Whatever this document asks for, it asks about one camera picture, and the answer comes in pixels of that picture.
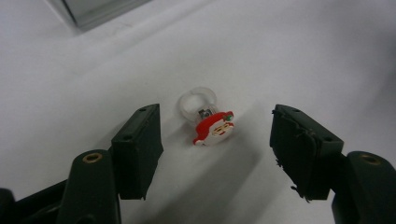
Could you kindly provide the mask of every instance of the keychain charm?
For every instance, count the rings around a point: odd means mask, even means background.
[[[188,112],[186,103],[193,95],[199,95],[205,104]],[[219,112],[216,94],[209,88],[198,87],[181,96],[179,106],[183,116],[196,124],[198,136],[193,140],[197,146],[212,146],[226,139],[233,132],[233,112]]]

